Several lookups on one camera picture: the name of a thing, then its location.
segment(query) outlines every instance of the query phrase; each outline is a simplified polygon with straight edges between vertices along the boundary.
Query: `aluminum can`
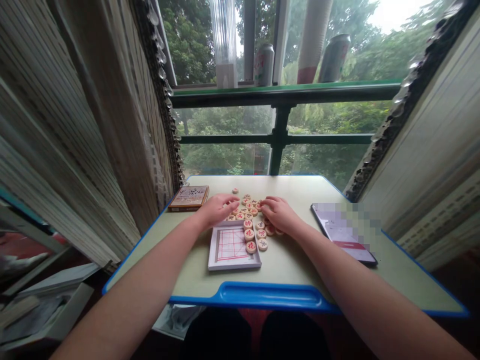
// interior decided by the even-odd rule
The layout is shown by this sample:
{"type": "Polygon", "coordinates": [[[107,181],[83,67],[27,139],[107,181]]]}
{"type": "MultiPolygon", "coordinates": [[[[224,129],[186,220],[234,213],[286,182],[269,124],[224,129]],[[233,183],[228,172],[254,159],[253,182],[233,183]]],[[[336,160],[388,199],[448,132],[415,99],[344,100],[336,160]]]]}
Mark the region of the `aluminum can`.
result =
{"type": "Polygon", "coordinates": [[[272,86],[275,52],[272,44],[263,44],[255,56],[253,80],[255,86],[272,86]]]}
{"type": "Polygon", "coordinates": [[[340,80],[349,48],[349,34],[339,34],[330,39],[321,61],[319,83],[336,83],[340,80]]]}

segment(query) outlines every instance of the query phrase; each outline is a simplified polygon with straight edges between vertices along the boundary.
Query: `finger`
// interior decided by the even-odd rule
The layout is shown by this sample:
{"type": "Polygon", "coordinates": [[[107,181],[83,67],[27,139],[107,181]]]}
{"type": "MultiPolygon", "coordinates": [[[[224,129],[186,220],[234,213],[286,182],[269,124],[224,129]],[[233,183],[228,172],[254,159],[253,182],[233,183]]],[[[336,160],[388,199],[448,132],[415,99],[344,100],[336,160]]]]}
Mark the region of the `finger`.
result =
{"type": "Polygon", "coordinates": [[[228,202],[240,201],[238,196],[232,194],[218,194],[218,198],[221,200],[222,204],[227,204],[228,202]]]}
{"type": "Polygon", "coordinates": [[[268,206],[261,206],[261,212],[269,219],[272,218],[274,212],[268,208],[268,206]]]}
{"type": "Polygon", "coordinates": [[[278,196],[266,196],[265,199],[275,200],[276,202],[281,201],[278,196]]]}
{"type": "Polygon", "coordinates": [[[225,214],[225,216],[228,216],[233,210],[238,208],[240,203],[238,201],[231,202],[228,205],[226,205],[221,211],[222,215],[225,214]]]}
{"type": "Polygon", "coordinates": [[[278,196],[267,196],[266,199],[275,200],[278,203],[283,203],[284,202],[284,201],[282,201],[282,198],[278,197],[278,196]]]}
{"type": "Polygon", "coordinates": [[[240,206],[240,201],[232,201],[231,203],[229,203],[226,207],[228,209],[230,209],[230,212],[232,212],[233,210],[235,210],[236,208],[238,208],[240,206]]]}
{"type": "Polygon", "coordinates": [[[275,207],[277,207],[277,204],[278,202],[273,200],[273,199],[265,199],[263,200],[261,203],[260,203],[260,206],[264,207],[264,205],[268,205],[269,207],[271,207],[273,210],[275,210],[275,207]]]}

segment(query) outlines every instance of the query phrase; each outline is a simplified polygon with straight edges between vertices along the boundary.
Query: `tree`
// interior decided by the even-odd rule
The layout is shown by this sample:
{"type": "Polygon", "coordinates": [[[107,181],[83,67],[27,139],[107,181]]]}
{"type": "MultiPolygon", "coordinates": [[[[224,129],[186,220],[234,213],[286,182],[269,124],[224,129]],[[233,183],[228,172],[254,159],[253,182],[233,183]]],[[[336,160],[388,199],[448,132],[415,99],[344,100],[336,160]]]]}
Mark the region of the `tree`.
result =
{"type": "MultiPolygon", "coordinates": [[[[240,15],[236,30],[240,44],[244,44],[244,0],[235,0],[235,8],[240,15]]],[[[277,0],[256,0],[255,53],[262,44],[274,43],[275,13],[277,0]]]]}
{"type": "Polygon", "coordinates": [[[162,0],[159,6],[177,83],[210,83],[215,62],[208,0],[162,0]]]}
{"type": "Polygon", "coordinates": [[[435,19],[447,9],[450,2],[435,0],[424,5],[402,25],[400,31],[376,36],[353,54],[351,72],[344,80],[402,79],[407,76],[410,59],[421,55],[435,27],[435,19]]]}
{"type": "MultiPolygon", "coordinates": [[[[282,84],[297,82],[306,3],[305,0],[290,2],[282,84]]],[[[341,80],[404,77],[408,72],[408,61],[425,49],[435,26],[434,19],[447,5],[446,0],[434,0],[407,19],[399,31],[383,34],[368,22],[378,6],[377,1],[334,0],[326,39],[339,33],[349,33],[351,38],[350,54],[341,80]]],[[[237,31],[243,43],[243,1],[236,0],[235,6],[240,14],[237,31]]],[[[169,0],[162,1],[161,8],[164,24],[167,17],[170,25],[167,36],[177,78],[183,79],[184,84],[214,81],[214,47],[208,2],[169,0]],[[188,51],[198,50],[198,55],[194,58],[187,56],[190,52],[184,47],[188,51]]],[[[257,46],[273,41],[275,10],[275,0],[257,1],[257,46]]],[[[243,70],[243,55],[238,58],[237,68],[243,70]]],[[[386,118],[389,107],[389,101],[298,105],[291,110],[288,131],[291,134],[374,133],[386,118]]],[[[177,112],[182,135],[265,134],[272,129],[273,114],[269,106],[181,109],[177,112]]],[[[282,153],[280,173],[321,174],[342,189],[367,147],[365,144],[288,145],[282,153]]],[[[269,150],[268,144],[191,144],[181,147],[185,167],[190,174],[265,174],[269,150]]]]}

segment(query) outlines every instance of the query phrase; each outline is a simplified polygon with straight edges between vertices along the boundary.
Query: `hand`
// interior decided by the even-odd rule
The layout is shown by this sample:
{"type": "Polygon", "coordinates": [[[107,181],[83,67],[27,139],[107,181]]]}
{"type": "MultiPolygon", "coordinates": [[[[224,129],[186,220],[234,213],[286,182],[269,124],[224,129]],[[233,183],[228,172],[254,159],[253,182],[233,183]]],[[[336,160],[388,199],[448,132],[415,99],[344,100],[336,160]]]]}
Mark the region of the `hand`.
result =
{"type": "Polygon", "coordinates": [[[290,207],[287,200],[278,196],[267,196],[260,203],[262,213],[274,227],[292,236],[292,232],[304,221],[290,207]]]}
{"type": "Polygon", "coordinates": [[[240,199],[237,196],[217,194],[208,199],[194,217],[199,221],[201,231],[205,231],[225,220],[239,205],[240,199]]]}

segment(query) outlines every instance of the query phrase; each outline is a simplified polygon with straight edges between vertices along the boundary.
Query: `metal railing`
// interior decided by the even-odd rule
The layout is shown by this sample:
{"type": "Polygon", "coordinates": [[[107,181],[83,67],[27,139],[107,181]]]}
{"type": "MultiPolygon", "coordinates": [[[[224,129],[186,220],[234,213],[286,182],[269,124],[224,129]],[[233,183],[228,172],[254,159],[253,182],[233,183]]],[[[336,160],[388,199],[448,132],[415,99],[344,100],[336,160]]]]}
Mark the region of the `metal railing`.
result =
{"type": "Polygon", "coordinates": [[[171,101],[176,109],[270,105],[276,109],[271,133],[246,135],[189,135],[180,144],[250,144],[271,147],[269,174],[278,175],[282,152],[290,144],[370,144],[371,133],[289,135],[290,111],[298,104],[345,103],[391,100],[399,91],[395,82],[345,82],[296,86],[252,87],[224,90],[183,91],[171,101]]]}

